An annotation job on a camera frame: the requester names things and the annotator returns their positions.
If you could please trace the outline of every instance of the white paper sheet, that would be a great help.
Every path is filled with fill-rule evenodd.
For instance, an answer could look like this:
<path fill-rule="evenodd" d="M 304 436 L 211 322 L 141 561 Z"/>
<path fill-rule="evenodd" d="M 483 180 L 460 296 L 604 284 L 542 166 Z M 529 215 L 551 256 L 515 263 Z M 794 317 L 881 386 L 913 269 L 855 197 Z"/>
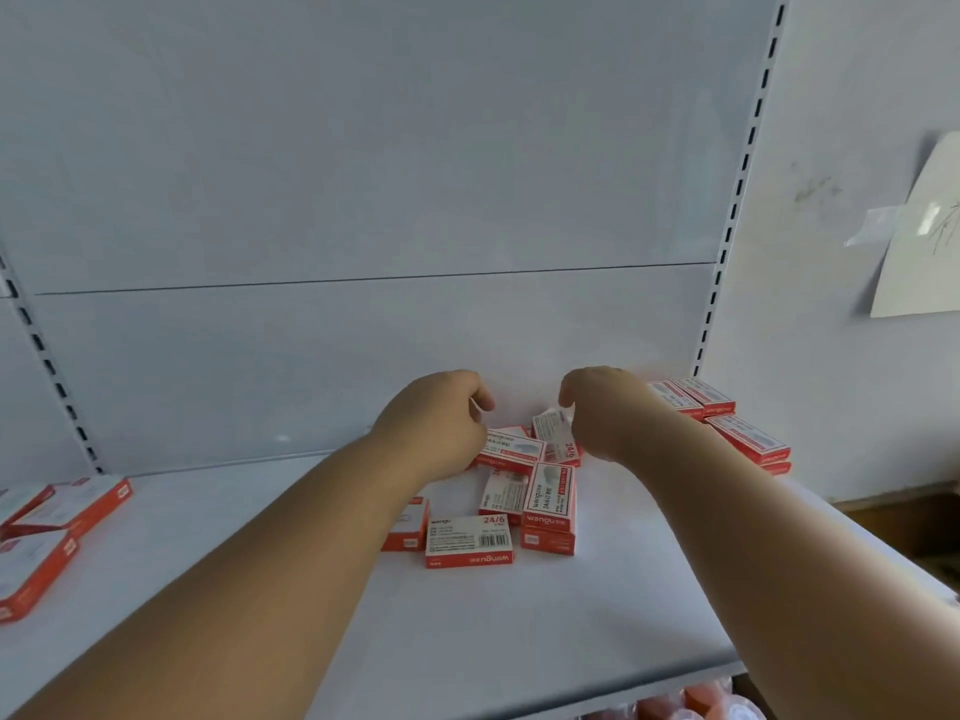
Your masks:
<path fill-rule="evenodd" d="M 890 241 L 872 318 L 960 310 L 960 131 L 940 140 Z"/>

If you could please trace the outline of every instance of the forearm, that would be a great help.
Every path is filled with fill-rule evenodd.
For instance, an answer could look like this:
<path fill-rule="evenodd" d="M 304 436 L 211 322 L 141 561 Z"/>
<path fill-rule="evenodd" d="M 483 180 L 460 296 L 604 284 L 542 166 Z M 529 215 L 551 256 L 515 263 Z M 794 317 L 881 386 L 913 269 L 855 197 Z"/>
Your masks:
<path fill-rule="evenodd" d="M 302 718 L 412 493 L 389 451 L 367 439 L 321 462 L 16 720 Z"/>
<path fill-rule="evenodd" d="M 960 717 L 956 611 L 708 429 L 639 416 L 623 462 L 780 716 Z"/>

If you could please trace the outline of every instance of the hand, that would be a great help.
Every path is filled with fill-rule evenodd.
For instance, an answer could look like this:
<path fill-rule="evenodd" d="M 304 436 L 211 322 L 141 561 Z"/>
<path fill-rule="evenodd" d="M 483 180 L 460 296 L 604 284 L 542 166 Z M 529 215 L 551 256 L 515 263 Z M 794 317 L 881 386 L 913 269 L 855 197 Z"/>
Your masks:
<path fill-rule="evenodd" d="M 560 384 L 558 402 L 564 408 L 576 404 L 573 437 L 583 449 L 620 464 L 644 424 L 669 422 L 676 414 L 641 377 L 610 366 L 570 371 Z"/>
<path fill-rule="evenodd" d="M 419 490 L 467 469 L 487 443 L 480 409 L 488 412 L 494 406 L 476 371 L 432 373 L 397 394 L 368 436 L 411 460 Z"/>

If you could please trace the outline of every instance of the bare arm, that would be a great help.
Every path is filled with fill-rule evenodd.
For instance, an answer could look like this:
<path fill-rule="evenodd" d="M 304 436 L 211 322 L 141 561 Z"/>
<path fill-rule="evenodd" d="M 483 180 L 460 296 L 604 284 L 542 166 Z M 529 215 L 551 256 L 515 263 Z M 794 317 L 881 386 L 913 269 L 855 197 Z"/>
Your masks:
<path fill-rule="evenodd" d="M 783 720 L 960 717 L 960 612 L 636 376 L 567 375 L 574 435 L 654 496 Z"/>
<path fill-rule="evenodd" d="M 494 407 L 472 371 L 414 381 L 15 720 L 303 718 L 404 504 L 483 447 L 472 398 Z"/>

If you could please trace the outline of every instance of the clear tape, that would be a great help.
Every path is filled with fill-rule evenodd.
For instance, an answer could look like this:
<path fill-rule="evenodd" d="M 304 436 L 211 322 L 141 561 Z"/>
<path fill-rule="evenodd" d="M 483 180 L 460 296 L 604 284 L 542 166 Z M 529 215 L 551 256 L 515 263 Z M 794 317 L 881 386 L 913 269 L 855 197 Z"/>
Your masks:
<path fill-rule="evenodd" d="M 897 234 L 901 219 L 904 216 L 906 205 L 898 204 L 894 207 L 877 207 L 868 209 L 867 216 L 863 217 L 863 225 L 859 232 L 843 243 L 845 248 L 854 245 L 870 245 L 874 243 L 889 243 Z"/>

